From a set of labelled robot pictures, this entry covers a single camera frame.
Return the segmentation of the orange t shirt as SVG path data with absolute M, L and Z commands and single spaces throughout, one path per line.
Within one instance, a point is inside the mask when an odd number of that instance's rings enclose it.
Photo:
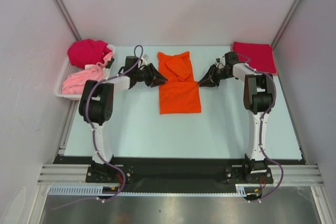
M 197 81 L 188 51 L 179 55 L 157 53 L 159 72 L 167 78 L 159 86 L 160 114 L 200 113 L 202 111 Z

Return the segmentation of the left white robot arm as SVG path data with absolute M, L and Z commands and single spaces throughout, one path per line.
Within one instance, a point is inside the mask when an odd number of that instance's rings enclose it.
M 114 93 L 129 90 L 138 82 L 154 88 L 166 84 L 167 78 L 152 63 L 147 63 L 144 57 L 127 56 L 124 66 L 115 76 L 101 81 L 86 81 L 79 103 L 79 114 L 90 126 L 94 149 L 87 181 L 97 177 L 110 182 L 121 174 L 111 162 L 113 152 L 106 136 L 108 131 L 104 128 L 112 116 Z

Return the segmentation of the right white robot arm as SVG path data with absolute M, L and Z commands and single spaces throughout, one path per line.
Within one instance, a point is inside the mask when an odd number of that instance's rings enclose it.
M 242 167 L 229 168 L 227 179 L 237 177 L 248 183 L 258 183 L 262 177 L 270 175 L 266 154 L 266 130 L 269 114 L 276 102 L 276 87 L 269 73 L 258 71 L 249 65 L 246 57 L 243 62 L 240 54 L 226 53 L 225 62 L 217 58 L 205 76 L 198 82 L 199 87 L 218 87 L 221 80 L 235 78 L 244 83 L 243 104 L 249 115 L 249 145 Z

